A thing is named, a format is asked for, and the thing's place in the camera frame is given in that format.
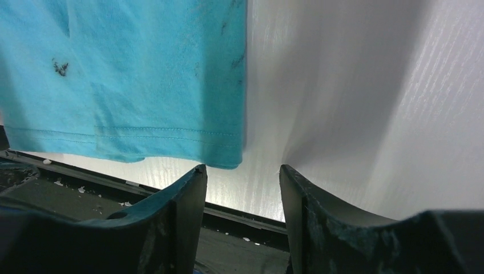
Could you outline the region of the turquoise t-shirt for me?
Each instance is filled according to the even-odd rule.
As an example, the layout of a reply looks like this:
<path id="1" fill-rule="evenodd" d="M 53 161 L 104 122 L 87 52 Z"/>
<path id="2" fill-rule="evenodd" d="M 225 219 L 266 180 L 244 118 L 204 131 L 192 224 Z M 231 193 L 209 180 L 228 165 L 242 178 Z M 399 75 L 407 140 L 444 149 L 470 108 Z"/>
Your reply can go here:
<path id="1" fill-rule="evenodd" d="M 10 148 L 236 168 L 246 18 L 246 1 L 2 1 Z"/>

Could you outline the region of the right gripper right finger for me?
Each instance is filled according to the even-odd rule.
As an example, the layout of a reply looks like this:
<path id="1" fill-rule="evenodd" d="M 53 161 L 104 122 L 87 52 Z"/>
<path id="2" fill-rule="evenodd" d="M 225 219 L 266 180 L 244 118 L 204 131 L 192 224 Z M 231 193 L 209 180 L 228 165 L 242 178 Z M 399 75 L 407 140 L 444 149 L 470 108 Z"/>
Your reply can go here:
<path id="1" fill-rule="evenodd" d="M 483 211 L 427 210 L 392 220 L 279 173 L 293 273 L 482 273 Z"/>

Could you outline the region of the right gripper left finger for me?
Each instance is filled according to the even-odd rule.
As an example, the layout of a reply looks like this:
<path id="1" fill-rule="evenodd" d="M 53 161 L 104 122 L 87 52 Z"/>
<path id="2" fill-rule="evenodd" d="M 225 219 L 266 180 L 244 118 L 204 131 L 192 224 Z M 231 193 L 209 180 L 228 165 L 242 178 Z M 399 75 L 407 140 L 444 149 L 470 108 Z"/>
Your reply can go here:
<path id="1" fill-rule="evenodd" d="M 204 214 L 203 164 L 106 219 L 1 211 L 2 273 L 192 273 Z"/>

